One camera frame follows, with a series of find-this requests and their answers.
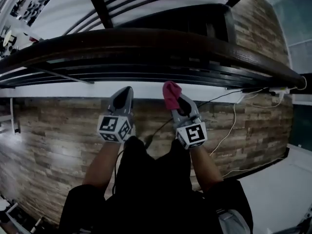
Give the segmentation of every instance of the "black cable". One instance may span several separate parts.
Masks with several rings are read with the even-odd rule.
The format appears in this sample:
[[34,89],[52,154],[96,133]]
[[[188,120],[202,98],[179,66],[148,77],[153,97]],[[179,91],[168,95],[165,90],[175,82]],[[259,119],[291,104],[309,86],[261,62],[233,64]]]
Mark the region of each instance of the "black cable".
[[[207,102],[204,102],[203,104],[199,105],[197,108],[200,108],[201,106],[203,106],[203,105],[205,105],[205,104],[207,104],[207,103],[209,103],[209,102],[211,102],[211,101],[213,101],[213,100],[216,100],[216,99],[219,99],[219,98],[221,98],[221,97],[223,97],[223,96],[227,96],[227,95],[230,95],[230,94],[233,94],[233,93],[237,93],[237,92],[242,92],[242,90],[233,91],[233,92],[230,92],[230,93],[228,93],[228,94],[225,94],[225,95],[219,96],[219,97],[217,97],[217,98],[211,99],[211,100],[209,100],[209,101],[207,101]],[[162,126],[160,126],[152,135],[149,135],[149,136],[146,137],[146,139],[145,139],[145,142],[146,142],[146,144],[145,144],[145,149],[147,149],[147,148],[151,145],[151,143],[152,143],[152,141],[153,141],[153,137],[154,137],[165,125],[167,125],[171,120],[173,120],[173,118],[167,120],[164,124],[162,124]],[[116,178],[117,178],[117,172],[116,172],[117,160],[118,160],[119,156],[123,153],[123,151],[124,151],[124,150],[122,150],[122,151],[118,154],[117,159],[116,159],[116,163],[115,163],[115,167],[114,167],[114,177],[115,177],[115,181],[114,181],[114,185],[113,185],[113,188],[112,188],[113,195],[115,194],[115,189],[116,189],[115,183],[116,183]]]

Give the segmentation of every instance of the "pink cloth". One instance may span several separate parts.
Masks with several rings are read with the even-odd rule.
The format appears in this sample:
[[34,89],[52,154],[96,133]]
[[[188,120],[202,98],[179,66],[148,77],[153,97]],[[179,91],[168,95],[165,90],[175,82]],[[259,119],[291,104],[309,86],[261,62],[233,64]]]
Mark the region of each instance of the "pink cloth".
[[169,110],[179,109],[177,99],[180,97],[182,89],[173,81],[166,81],[162,87],[166,108]]

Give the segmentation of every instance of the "person's leg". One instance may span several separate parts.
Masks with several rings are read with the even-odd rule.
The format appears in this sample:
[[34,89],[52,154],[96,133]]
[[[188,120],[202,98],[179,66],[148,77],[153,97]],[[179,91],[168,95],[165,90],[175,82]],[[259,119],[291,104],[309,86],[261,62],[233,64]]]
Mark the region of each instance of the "person's leg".
[[137,188],[145,187],[152,180],[154,166],[155,160],[147,154],[144,143],[130,137],[124,145],[115,181],[116,193],[132,194]]
[[172,142],[169,153],[157,159],[156,165],[157,177],[165,190],[173,193],[192,190],[190,151],[185,150],[178,139]]

